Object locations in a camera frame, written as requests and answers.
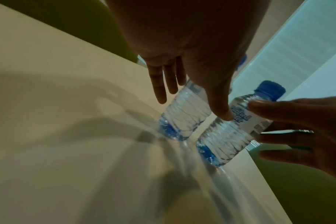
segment bottle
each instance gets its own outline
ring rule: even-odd
[[[244,55],[238,67],[246,60],[247,55]],[[211,110],[204,89],[189,80],[161,115],[159,124],[166,136],[184,141],[210,115]]]
[[[230,110],[234,115],[233,121],[216,118],[198,138],[196,147],[199,152],[214,166],[228,163],[272,123],[250,112],[248,102],[277,101],[285,92],[285,88],[281,85],[263,81],[254,94],[233,99],[230,103]]]

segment plastic bottle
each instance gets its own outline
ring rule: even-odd
[[[272,121],[261,118],[248,110],[250,100],[276,101],[286,92],[272,81],[263,81],[254,94],[232,100],[230,110],[233,121],[215,121],[201,134],[196,147],[214,166],[222,166],[258,137]]]
[[[242,58],[238,67],[246,60],[247,55]],[[166,136],[184,141],[210,115],[211,110],[204,89],[189,80],[161,115],[159,123]]]

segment table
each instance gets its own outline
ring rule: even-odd
[[[246,151],[216,169],[157,132],[166,106],[145,68],[0,5],[0,224],[291,223]]]

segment white bottle label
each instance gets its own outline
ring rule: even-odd
[[[236,100],[230,103],[230,110],[234,115],[233,123],[239,126],[239,129],[249,134],[253,138],[260,135],[270,124],[271,121],[259,117],[240,106]]]

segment bottle neck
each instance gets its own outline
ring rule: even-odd
[[[272,98],[269,95],[267,95],[267,94],[265,94],[263,92],[255,91],[254,95],[262,98],[263,100],[273,101]]]

